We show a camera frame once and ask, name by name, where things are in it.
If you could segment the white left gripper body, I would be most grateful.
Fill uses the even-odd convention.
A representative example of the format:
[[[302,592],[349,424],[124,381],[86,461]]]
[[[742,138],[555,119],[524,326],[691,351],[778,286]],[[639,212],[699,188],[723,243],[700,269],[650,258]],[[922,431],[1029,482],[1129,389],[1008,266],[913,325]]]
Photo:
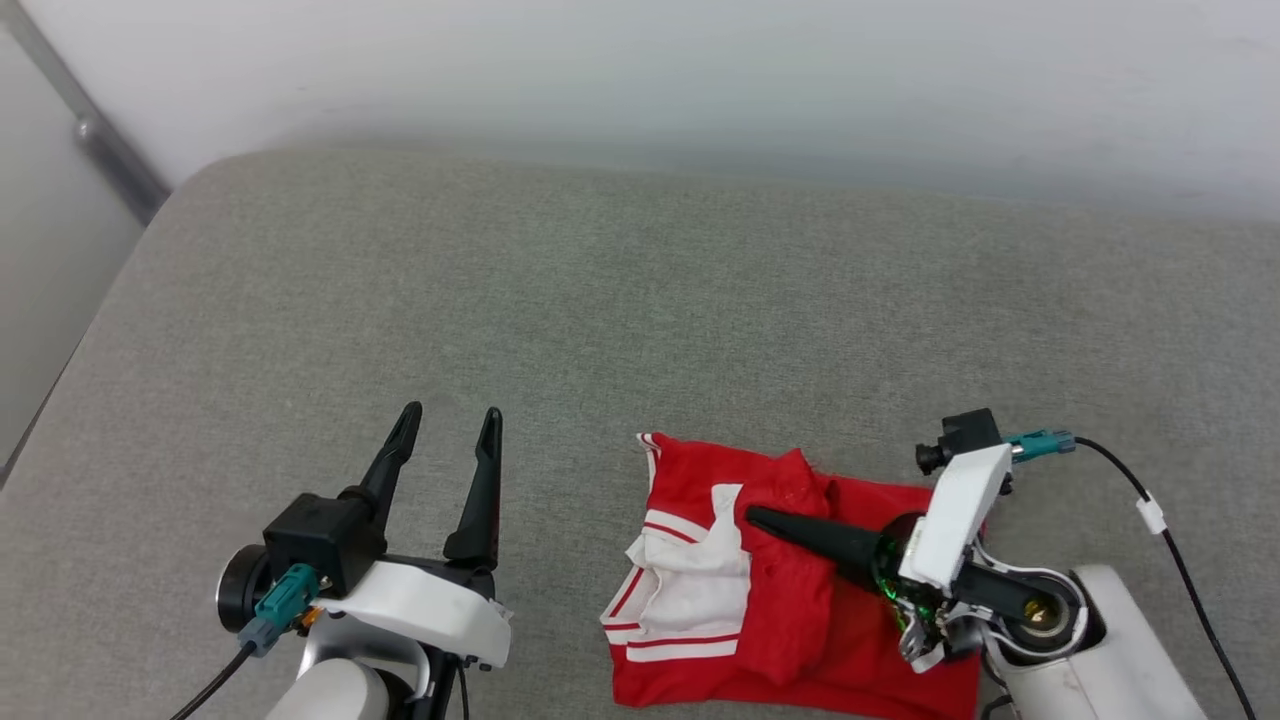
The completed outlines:
[[[492,667],[509,657],[503,605],[407,564],[376,561],[346,596],[320,596],[317,606]]]

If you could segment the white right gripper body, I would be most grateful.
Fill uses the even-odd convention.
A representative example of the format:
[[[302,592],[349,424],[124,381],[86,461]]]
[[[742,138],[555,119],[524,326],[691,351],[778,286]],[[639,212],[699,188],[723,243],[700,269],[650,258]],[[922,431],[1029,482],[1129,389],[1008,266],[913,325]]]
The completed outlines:
[[[980,647],[995,618],[959,598],[957,579],[1011,469],[1010,443],[955,456],[905,539],[882,536],[874,580],[899,615],[899,652],[915,673],[941,664],[948,650]]]

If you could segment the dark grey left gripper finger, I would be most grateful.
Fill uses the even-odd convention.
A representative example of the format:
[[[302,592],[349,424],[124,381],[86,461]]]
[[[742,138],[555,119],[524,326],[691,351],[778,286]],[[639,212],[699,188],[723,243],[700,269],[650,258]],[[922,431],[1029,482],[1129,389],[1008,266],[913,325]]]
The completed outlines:
[[[475,446],[476,466],[460,523],[444,544],[444,559],[451,566],[488,571],[498,566],[502,441],[502,413],[489,407]]]
[[[339,500],[357,501],[358,506],[367,511],[369,524],[376,532],[387,529],[401,471],[413,455],[421,420],[422,404],[419,401],[406,404],[364,479],[339,493]]]

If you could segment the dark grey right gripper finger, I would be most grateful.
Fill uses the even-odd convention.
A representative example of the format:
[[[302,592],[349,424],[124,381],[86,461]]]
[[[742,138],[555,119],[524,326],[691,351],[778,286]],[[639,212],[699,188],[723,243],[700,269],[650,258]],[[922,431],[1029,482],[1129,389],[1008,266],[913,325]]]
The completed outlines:
[[[774,538],[829,560],[851,584],[867,592],[881,592],[881,566],[886,553],[881,532],[759,505],[748,506],[745,519]]]

